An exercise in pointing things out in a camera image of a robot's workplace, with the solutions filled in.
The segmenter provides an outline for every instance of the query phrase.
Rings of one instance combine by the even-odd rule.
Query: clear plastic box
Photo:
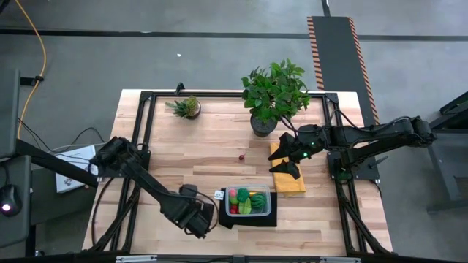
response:
[[[255,194],[263,194],[265,196],[265,205],[262,208],[251,207],[251,212],[248,214],[237,214],[231,213],[231,201],[230,201],[230,191],[235,190],[236,192],[239,189],[245,188],[249,192],[249,198],[252,198]],[[226,214],[232,217],[252,217],[252,216],[267,216],[271,213],[271,198],[270,198],[270,188],[267,185],[245,185],[245,186],[229,186],[226,188],[224,193],[225,204],[226,204]]]

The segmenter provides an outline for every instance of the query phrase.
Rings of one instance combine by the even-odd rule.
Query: gray floor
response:
[[[38,28],[136,31],[306,33],[305,17],[321,15],[319,0],[22,0]],[[468,34],[463,0],[330,0],[332,15],[355,19],[359,34]],[[28,26],[12,2],[0,26]],[[51,146],[68,144],[88,126],[108,137],[123,88],[240,88],[257,65],[288,57],[314,88],[309,41],[300,39],[177,39],[44,37],[46,81],[25,122]],[[0,35],[0,65],[35,75],[42,54],[35,37]],[[362,42],[382,122],[400,115],[429,120],[467,90],[468,42]],[[24,102],[29,89],[22,88]],[[25,140],[31,141],[27,133]],[[97,142],[92,134],[80,142]],[[429,216],[445,197],[425,149],[402,148],[379,167],[394,251],[408,256],[468,260],[468,210]],[[37,246],[49,254],[79,251],[89,211],[39,227]],[[20,245],[0,257],[20,256]]]

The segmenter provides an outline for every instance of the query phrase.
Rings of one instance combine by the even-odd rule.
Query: yellow towel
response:
[[[279,147],[279,142],[272,142],[270,144],[270,151],[274,153],[276,149]],[[275,167],[278,164],[281,164],[282,161],[289,161],[289,159],[282,158],[276,159],[271,161],[271,166]],[[304,179],[302,176],[301,167],[298,165],[299,173],[301,176],[299,179],[294,179],[294,177],[290,174],[283,173],[283,172],[274,172],[273,173],[273,180],[275,182],[276,192],[283,193],[286,197],[293,196],[296,194],[302,194],[306,192],[306,187],[304,185]]]

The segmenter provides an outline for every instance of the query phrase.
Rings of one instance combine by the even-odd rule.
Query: wooden table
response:
[[[132,137],[141,90],[123,90],[116,112],[111,137]],[[339,92],[339,105],[356,125],[363,120],[358,97],[354,92]],[[270,142],[289,131],[278,123],[266,138],[256,137],[250,126],[250,114],[241,98],[199,98],[202,113],[194,121],[175,117],[165,102],[174,98],[158,98],[151,130],[152,152],[149,172],[170,190],[183,183],[198,186],[199,191],[213,196],[214,191],[228,185],[262,183],[274,191],[271,167],[267,160]],[[295,127],[308,123],[324,124],[322,103],[311,99],[307,111],[293,119]],[[206,239],[185,235],[159,213],[159,204],[145,191],[135,224],[134,254],[244,254],[270,256],[343,256],[345,255],[338,201],[333,181],[329,178],[326,151],[301,162],[306,184],[302,197],[278,198],[276,228],[218,226]],[[114,180],[99,205],[96,229],[99,238],[116,216],[122,179]],[[100,184],[97,195],[102,189]],[[382,201],[375,185],[355,182],[361,216],[382,245],[391,250]],[[353,244],[358,247],[354,224],[350,224]],[[91,247],[91,224],[88,225],[83,248]]]

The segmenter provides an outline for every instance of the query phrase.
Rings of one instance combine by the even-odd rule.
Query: orange cable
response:
[[[21,11],[23,12],[24,16],[26,17],[26,19],[28,19],[29,24],[30,24],[31,27],[34,29],[34,32],[36,33],[37,38],[39,38],[39,42],[41,43],[42,54],[43,54],[43,56],[44,56],[44,63],[42,64],[42,69],[41,69],[41,73],[39,74],[39,76],[43,77],[43,75],[44,75],[44,70],[45,70],[45,65],[47,64],[47,53],[45,52],[44,42],[42,42],[42,38],[41,38],[41,36],[39,35],[39,32],[37,32],[36,26],[34,26],[34,23],[32,23],[31,18],[29,18],[28,13],[24,10],[24,8],[23,8],[23,6],[21,5],[21,3],[19,2],[19,0],[15,0],[15,1],[16,1],[16,4],[18,5],[18,7],[20,7],[20,9],[21,9]],[[39,87],[39,81],[38,81],[38,80],[36,80],[36,84],[35,84],[34,87],[32,88],[31,93],[29,93],[28,99],[26,100],[26,103],[24,104],[23,112],[21,113],[21,118],[20,118],[20,120],[23,120],[24,115],[26,114],[26,111],[27,111],[27,109],[28,109],[29,100],[31,99],[32,94],[34,94],[34,92],[37,90],[37,87]],[[18,126],[18,139],[21,138],[21,128],[22,128],[22,127],[23,127],[23,124],[20,122],[20,124],[19,124],[19,126]]]

